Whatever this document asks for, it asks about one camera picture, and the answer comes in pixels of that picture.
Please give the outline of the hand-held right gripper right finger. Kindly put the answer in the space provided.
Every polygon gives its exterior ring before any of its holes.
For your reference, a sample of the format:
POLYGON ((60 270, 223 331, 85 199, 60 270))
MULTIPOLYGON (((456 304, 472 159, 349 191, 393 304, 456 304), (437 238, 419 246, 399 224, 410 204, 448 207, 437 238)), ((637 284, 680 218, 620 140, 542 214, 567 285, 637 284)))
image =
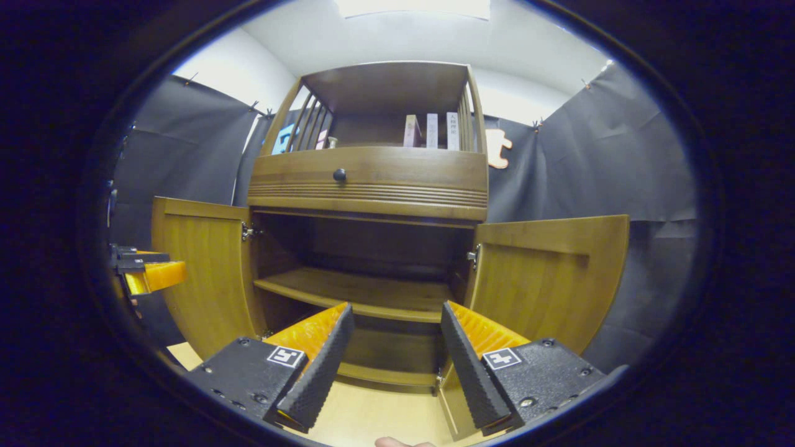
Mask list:
POLYGON ((441 331, 483 435, 532 427, 596 391, 606 375, 553 338, 530 341, 454 302, 441 331))

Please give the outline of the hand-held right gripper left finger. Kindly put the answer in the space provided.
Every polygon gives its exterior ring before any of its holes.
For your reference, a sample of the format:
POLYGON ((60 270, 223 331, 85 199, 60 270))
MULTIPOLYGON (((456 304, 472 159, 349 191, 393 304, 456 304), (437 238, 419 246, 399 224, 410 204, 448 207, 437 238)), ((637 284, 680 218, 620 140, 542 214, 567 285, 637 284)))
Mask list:
POLYGON ((239 337, 188 371, 191 385, 260 425, 309 432, 354 331, 341 303, 266 338, 239 337))

